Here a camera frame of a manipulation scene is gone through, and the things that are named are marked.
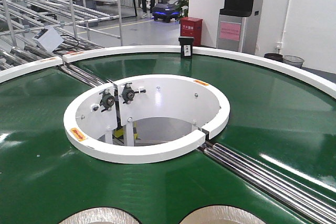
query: orange warning label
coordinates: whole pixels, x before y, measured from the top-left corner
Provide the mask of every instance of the orange warning label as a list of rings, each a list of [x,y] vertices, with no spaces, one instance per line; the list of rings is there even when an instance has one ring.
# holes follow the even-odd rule
[[[75,138],[77,138],[78,141],[82,142],[86,139],[83,133],[81,133],[77,128],[70,129]]]
[[[204,81],[200,81],[200,80],[194,80],[194,82],[197,82],[198,84],[201,84],[203,86],[209,86],[208,83],[204,82]]]
[[[84,52],[83,51],[82,52],[73,52],[73,53],[71,53],[69,55],[80,55],[80,54],[84,54]]]
[[[47,59],[44,59],[44,60],[40,60],[40,62],[48,61],[48,60],[56,60],[56,57],[52,57],[52,58],[47,58]]]

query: red box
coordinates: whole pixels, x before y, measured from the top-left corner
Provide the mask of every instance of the red box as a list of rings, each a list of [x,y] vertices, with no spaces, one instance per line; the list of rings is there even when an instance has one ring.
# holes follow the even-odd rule
[[[181,36],[194,37],[193,46],[201,45],[202,19],[201,18],[180,18]]]

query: white wall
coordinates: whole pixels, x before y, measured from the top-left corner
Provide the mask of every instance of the white wall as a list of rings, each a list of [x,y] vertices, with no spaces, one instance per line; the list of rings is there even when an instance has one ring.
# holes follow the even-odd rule
[[[282,54],[336,73],[336,0],[291,0]]]
[[[256,55],[275,52],[305,59],[304,67],[336,73],[336,0],[264,0]],[[190,0],[189,17],[203,19],[202,45],[216,47],[219,9],[224,0]]]
[[[224,0],[189,0],[189,17],[202,18],[201,44],[216,47],[219,9]]]

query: circular conveyor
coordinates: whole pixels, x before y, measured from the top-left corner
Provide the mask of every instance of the circular conveyor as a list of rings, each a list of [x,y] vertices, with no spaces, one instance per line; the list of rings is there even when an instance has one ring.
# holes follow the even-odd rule
[[[142,224],[178,224],[212,205],[267,224],[333,223],[336,85],[259,57],[194,48],[190,60],[179,52],[97,49],[0,71],[0,223],[60,223],[106,207]],[[228,123],[168,161],[95,159],[67,139],[64,112],[92,86],[61,71],[63,63],[106,82],[145,74],[202,80],[228,98]]]

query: cable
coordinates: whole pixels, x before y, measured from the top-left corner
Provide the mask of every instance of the cable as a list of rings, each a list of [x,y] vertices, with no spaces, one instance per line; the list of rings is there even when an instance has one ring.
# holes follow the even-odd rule
[[[79,41],[78,39],[76,39],[75,37],[71,36],[71,35],[67,35],[67,34],[62,34],[60,35],[61,37],[69,37],[71,39],[74,39],[76,42],[77,42],[77,45],[73,46],[73,47],[69,47],[69,48],[62,48],[62,49],[57,49],[57,50],[54,50],[53,52],[59,52],[59,51],[63,51],[63,50],[70,50],[70,49],[75,49],[78,47],[79,45]]]

